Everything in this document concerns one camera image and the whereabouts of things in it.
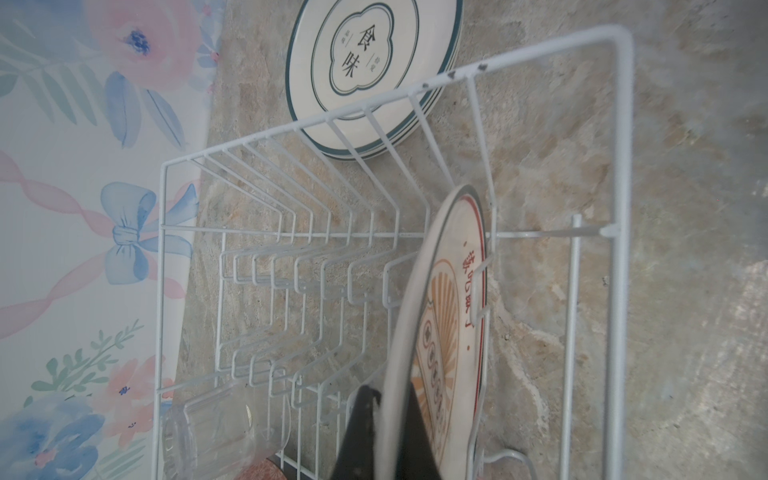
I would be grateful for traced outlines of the clear drinking glass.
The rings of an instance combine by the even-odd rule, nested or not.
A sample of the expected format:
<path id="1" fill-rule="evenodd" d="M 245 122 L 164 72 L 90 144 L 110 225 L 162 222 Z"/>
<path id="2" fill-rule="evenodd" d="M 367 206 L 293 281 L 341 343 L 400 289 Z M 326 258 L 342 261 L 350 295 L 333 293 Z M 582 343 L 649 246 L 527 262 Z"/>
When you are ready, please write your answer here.
<path id="1" fill-rule="evenodd" d="M 289 401 L 266 386 L 231 381 L 175 404 L 163 416 L 166 479 L 225 479 L 288 443 Z"/>

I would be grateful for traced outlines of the green red rimmed plate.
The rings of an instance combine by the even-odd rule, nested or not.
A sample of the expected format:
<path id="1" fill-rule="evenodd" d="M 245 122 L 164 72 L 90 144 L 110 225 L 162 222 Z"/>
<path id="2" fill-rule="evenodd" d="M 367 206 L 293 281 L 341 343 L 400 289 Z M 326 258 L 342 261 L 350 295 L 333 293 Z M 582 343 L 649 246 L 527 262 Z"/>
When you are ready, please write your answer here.
<path id="1" fill-rule="evenodd" d="M 457 34 L 456 38 L 452 41 L 452 44 L 448 49 L 448 59 L 446 64 L 441 68 L 440 73 L 445 72 L 453 68 L 456 59 L 456 50 L 460 42 L 460 34 Z M 443 87 L 437 87 L 431 89 L 428 92 L 424 92 L 420 97 L 419 105 L 425 116 L 428 116 L 434 109 L 436 102 L 440 99 L 443 93 Z M 396 128 L 393 128 L 387 133 L 387 137 L 393 146 L 399 146 L 404 142 L 411 134 L 419 129 L 419 119 L 413 110 L 410 110 L 406 118 L 401 121 Z M 322 146 L 319 142 L 316 146 L 321 152 L 327 155 L 332 160 L 338 161 L 353 161 L 354 157 L 348 149 L 338 150 L 331 149 L 330 147 Z M 355 150 L 360 154 L 363 160 L 373 159 L 380 156 L 387 151 L 387 148 L 382 140 L 372 141 L 370 144 L 364 144 L 356 147 Z"/>

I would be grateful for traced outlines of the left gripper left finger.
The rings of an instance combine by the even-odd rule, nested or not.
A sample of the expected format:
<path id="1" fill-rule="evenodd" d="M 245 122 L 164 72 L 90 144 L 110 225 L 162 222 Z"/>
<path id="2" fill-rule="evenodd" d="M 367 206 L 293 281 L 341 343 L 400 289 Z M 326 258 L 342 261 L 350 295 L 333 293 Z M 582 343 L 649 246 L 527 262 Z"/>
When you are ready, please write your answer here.
<path id="1" fill-rule="evenodd" d="M 359 388 L 331 475 L 333 480 L 374 478 L 375 409 L 381 393 L 367 385 Z"/>

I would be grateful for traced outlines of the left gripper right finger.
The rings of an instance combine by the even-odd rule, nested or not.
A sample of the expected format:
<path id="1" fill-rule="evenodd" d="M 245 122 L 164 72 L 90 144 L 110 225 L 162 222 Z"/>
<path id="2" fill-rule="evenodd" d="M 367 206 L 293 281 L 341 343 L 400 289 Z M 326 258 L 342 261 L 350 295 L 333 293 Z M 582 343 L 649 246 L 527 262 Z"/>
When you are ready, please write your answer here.
<path id="1" fill-rule="evenodd" d="M 409 387 L 395 478 L 441 480 L 413 386 Z"/>

